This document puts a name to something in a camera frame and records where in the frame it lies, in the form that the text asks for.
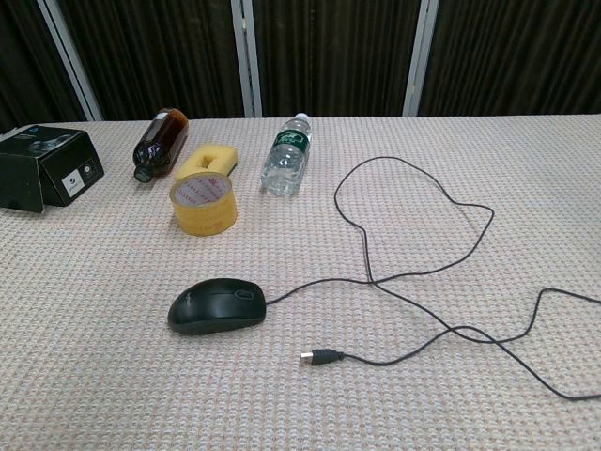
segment usb connector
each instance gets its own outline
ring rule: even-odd
[[[315,365],[324,365],[330,364],[331,362],[336,362],[337,360],[342,360],[345,358],[343,352],[338,352],[337,350],[312,350],[311,352],[303,352],[300,355],[300,361]]]

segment brown glass bottle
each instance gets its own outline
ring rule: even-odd
[[[187,135],[188,118],[176,108],[162,108],[133,151],[133,176],[147,183],[169,173]]]

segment table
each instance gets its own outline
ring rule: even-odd
[[[314,118],[307,173],[288,199],[262,193],[259,177],[283,122],[191,121],[178,164],[204,142],[239,150],[239,218],[209,238],[178,229],[171,176],[133,178],[147,122],[60,124],[89,132],[106,175],[66,208],[0,210],[0,447],[598,448],[601,402],[553,396],[494,346],[447,335],[391,367],[300,365],[314,348],[392,359],[442,331],[374,288],[307,288],[263,324],[224,334],[174,334],[166,315],[212,277],[254,281],[268,299],[324,276],[364,279],[361,235],[332,195],[378,155],[497,213],[464,263],[388,288],[496,337],[524,330],[543,287],[599,299],[601,117]],[[357,171],[340,203],[370,234],[376,277],[461,256],[487,218],[390,162]],[[601,392],[600,333],[601,306],[549,294],[509,348],[568,394]]]

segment black cable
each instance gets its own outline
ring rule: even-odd
[[[371,163],[375,160],[396,160],[398,162],[401,162],[403,164],[408,165],[409,167],[421,172],[422,174],[426,175],[429,179],[431,179],[432,181],[434,181],[437,185],[437,187],[442,191],[442,193],[445,195],[445,197],[451,201],[454,205],[457,205],[458,207],[472,207],[472,208],[478,208],[481,210],[487,210],[490,213],[490,217],[488,218],[488,221],[486,222],[486,225],[484,226],[484,228],[482,229],[482,232],[480,233],[480,235],[478,236],[478,239],[476,240],[476,242],[473,244],[473,246],[470,248],[470,250],[461,258],[443,265],[439,268],[433,269],[433,270],[427,270],[427,271],[421,271],[421,272],[401,272],[399,274],[395,274],[395,275],[391,275],[388,277],[384,277],[381,279],[374,279],[374,276],[372,274],[372,269],[371,269],[371,260],[369,257],[369,245],[368,245],[368,238],[367,238],[367,231],[359,224],[351,221],[350,219],[348,219],[345,214],[342,212],[342,209],[340,208],[340,205],[338,204],[338,193],[340,192],[340,189],[342,188],[342,186],[344,185],[345,181],[347,181],[347,179],[357,170],[359,169],[361,166],[363,166],[364,164],[368,164]],[[528,327],[525,329],[524,332],[522,332],[521,334],[515,335],[515,336],[511,336],[511,337],[507,337],[507,338],[503,338],[500,340],[497,340],[495,338],[493,338],[491,335],[487,334],[486,332],[473,327],[473,326],[468,326],[468,325],[463,325],[463,326],[451,326],[449,324],[447,324],[441,317],[439,317],[438,315],[436,315],[433,311],[429,310],[427,307],[424,307],[423,305],[412,301],[411,299],[402,296],[398,293],[395,293],[385,287],[383,287],[381,284],[391,281],[393,279],[398,279],[401,277],[409,277],[409,276],[420,276],[420,275],[429,275],[429,274],[434,274],[436,272],[442,272],[445,270],[448,270],[449,268],[458,265],[459,263],[465,261],[467,258],[469,258],[476,250],[476,248],[480,245],[480,243],[482,242],[482,239],[484,238],[485,233],[487,232],[487,230],[489,229],[490,225],[492,224],[492,221],[495,217],[495,211],[490,208],[487,205],[482,205],[482,204],[475,204],[475,203],[464,203],[464,202],[458,202],[456,200],[454,200],[448,193],[447,191],[444,189],[444,187],[440,184],[440,182],[431,174],[429,174],[428,172],[424,171],[422,168],[411,164],[409,162],[407,162],[406,160],[403,160],[402,158],[399,157],[393,157],[393,156],[381,156],[381,157],[374,157],[374,158],[370,158],[368,160],[365,160],[362,163],[357,164],[354,168],[352,168],[346,175],[345,177],[340,181],[340,183],[338,184],[338,187],[336,188],[336,191],[334,192],[334,204],[336,206],[336,209],[338,210],[338,214],[340,214],[340,216],[342,216],[342,218],[349,224],[351,224],[352,226],[357,227],[361,233],[362,233],[362,242],[363,242],[363,256],[365,259],[365,269],[367,270],[367,280],[357,280],[357,279],[350,279],[350,278],[345,278],[345,277],[329,277],[329,278],[324,278],[324,279],[318,279],[318,280],[314,280],[312,282],[308,282],[306,284],[303,284],[299,287],[296,287],[290,291],[288,291],[286,294],[284,294],[283,296],[280,296],[279,298],[276,298],[272,301],[267,302],[267,305],[273,305],[275,303],[278,303],[286,298],[288,298],[289,296],[293,295],[294,293],[296,293],[297,291],[300,291],[302,289],[308,288],[310,286],[313,285],[317,285],[317,284],[322,284],[322,283],[326,283],[326,282],[347,282],[347,283],[352,283],[352,284],[358,284],[358,285],[371,285],[374,286],[378,289],[380,289],[381,291],[390,294],[391,296],[394,296],[397,299],[400,299],[402,301],[405,301],[406,303],[410,303],[411,305],[414,305],[416,307],[418,307],[419,309],[423,310],[425,313],[427,313],[428,315],[430,315],[432,318],[434,318],[436,321],[438,321],[440,324],[442,324],[445,327],[445,330],[443,332],[441,332],[440,334],[437,334],[436,336],[434,336],[433,338],[431,338],[430,340],[428,340],[426,343],[424,343],[423,345],[421,345],[418,349],[413,350],[405,355],[402,355],[401,357],[398,357],[397,359],[391,360],[391,361],[385,361],[385,362],[377,362],[377,361],[372,361],[372,360],[368,360],[362,357],[358,357],[356,355],[352,355],[352,354],[347,354],[345,352],[340,352],[340,351],[336,351],[336,350],[314,350],[313,352],[309,352],[306,354],[303,354],[302,357],[306,357],[306,358],[310,358],[312,361],[313,365],[322,365],[322,364],[326,364],[326,363],[330,363],[330,362],[334,362],[337,360],[342,360],[344,358],[348,358],[348,359],[353,359],[353,360],[357,360],[359,362],[363,362],[365,364],[368,365],[375,365],[375,366],[388,366],[388,365],[395,365],[398,364],[400,362],[403,362],[404,360],[407,360],[415,355],[417,355],[419,352],[421,352],[422,350],[426,349],[428,346],[430,346],[432,343],[434,343],[435,341],[437,341],[439,338],[442,338],[443,336],[447,335],[448,333],[453,333],[456,334],[458,336],[460,336],[463,339],[466,339],[470,342],[473,343],[482,343],[482,344],[493,344],[498,346],[499,348],[501,348],[504,352],[506,352],[507,354],[509,354],[514,360],[516,360],[520,365],[522,365],[528,372],[530,372],[540,383],[542,383],[549,391],[551,391],[552,393],[554,393],[555,395],[557,395],[558,397],[562,397],[563,399],[567,399],[570,401],[583,401],[583,400],[587,400],[587,399],[598,399],[601,398],[601,393],[600,394],[593,394],[593,395],[584,395],[584,396],[570,396],[570,395],[566,395],[562,392],[560,392],[559,390],[555,389],[554,387],[552,387],[548,382],[546,382],[543,378],[541,378],[532,368],[530,368],[526,363],[524,363],[519,357],[517,357],[514,353],[512,353],[510,350],[508,350],[505,346],[503,346],[503,343],[508,343],[510,341],[515,341],[518,340],[519,338],[522,338],[524,336],[526,336],[532,329],[532,326],[534,325],[534,322],[536,320],[536,315],[538,313],[538,308],[540,305],[540,302],[543,298],[543,295],[545,293],[548,292],[555,292],[555,293],[561,293],[561,294],[565,294],[567,296],[570,297],[574,297],[574,298],[578,298],[581,299],[583,301],[588,301],[588,302],[592,302],[592,303],[599,303],[601,304],[601,301],[598,301],[596,299],[590,298],[588,296],[583,296],[580,294],[576,294],[573,293],[571,291],[566,291],[564,289],[560,289],[560,288],[543,288],[541,289],[541,291],[538,293],[538,298],[536,299],[536,303],[534,305],[534,309],[532,311],[532,317],[531,317],[531,321],[528,325]],[[471,336],[462,334],[459,331],[464,331],[464,330],[469,330],[469,331],[473,331],[477,334],[480,334],[482,336],[484,336],[486,339],[479,339],[479,338],[473,338]]]

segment computer mouse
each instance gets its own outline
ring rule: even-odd
[[[186,289],[174,300],[167,322],[183,334],[213,334],[253,326],[265,319],[265,296],[253,282],[211,279]]]

